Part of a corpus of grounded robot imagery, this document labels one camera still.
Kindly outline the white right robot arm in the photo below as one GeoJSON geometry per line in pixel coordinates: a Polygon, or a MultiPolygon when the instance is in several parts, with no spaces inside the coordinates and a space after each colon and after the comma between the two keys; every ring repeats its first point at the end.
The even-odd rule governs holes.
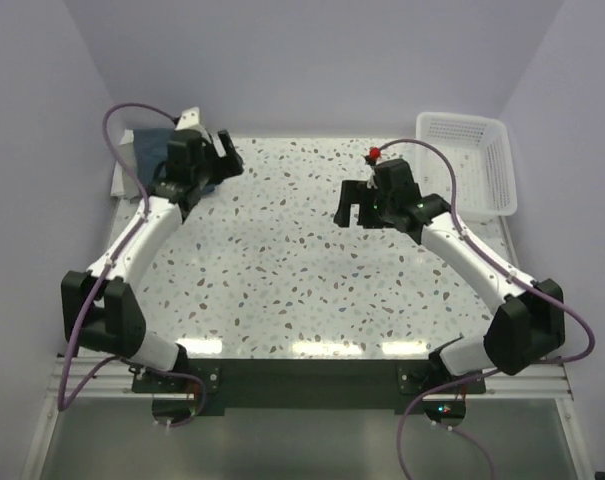
{"type": "Polygon", "coordinates": [[[386,161],[368,180],[345,180],[334,222],[346,228],[358,206],[359,226],[393,228],[444,260],[489,309],[485,333],[449,341],[430,356],[430,386],[451,392],[463,375],[496,368],[515,375],[565,342],[561,287],[538,282],[490,250],[438,194],[424,196],[402,159],[386,161]]]}

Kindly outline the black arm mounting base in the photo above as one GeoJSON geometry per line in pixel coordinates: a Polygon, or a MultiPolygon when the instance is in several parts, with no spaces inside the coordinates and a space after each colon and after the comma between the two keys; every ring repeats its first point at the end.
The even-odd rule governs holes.
{"type": "Polygon", "coordinates": [[[181,378],[131,365],[132,391],[151,394],[152,413],[181,418],[195,393],[202,416],[229,409],[392,410],[448,379],[426,360],[191,359],[181,378]]]}

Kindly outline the blue printed tank top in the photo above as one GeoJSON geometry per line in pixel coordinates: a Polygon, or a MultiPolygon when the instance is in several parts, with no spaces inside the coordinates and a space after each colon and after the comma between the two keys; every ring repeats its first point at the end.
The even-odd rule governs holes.
{"type": "MultiPolygon", "coordinates": [[[[156,168],[166,159],[167,142],[171,133],[175,130],[155,128],[139,129],[134,133],[134,151],[137,159],[137,182],[141,185],[142,192],[149,195],[149,185],[153,180],[156,168]]],[[[203,195],[211,193],[219,184],[215,182],[215,163],[218,159],[217,150],[213,146],[212,178],[203,195]]]]}

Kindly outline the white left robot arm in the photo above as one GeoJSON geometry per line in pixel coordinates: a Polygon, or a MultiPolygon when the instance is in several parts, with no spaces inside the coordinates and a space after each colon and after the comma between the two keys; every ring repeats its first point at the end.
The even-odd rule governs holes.
{"type": "Polygon", "coordinates": [[[135,290],[206,189],[242,172],[243,160],[227,131],[216,138],[195,129],[171,133],[163,167],[143,188],[128,226],[94,263],[62,279],[68,358],[81,348],[103,352],[154,369],[155,382],[167,392],[187,385],[183,347],[150,330],[135,290]]]}

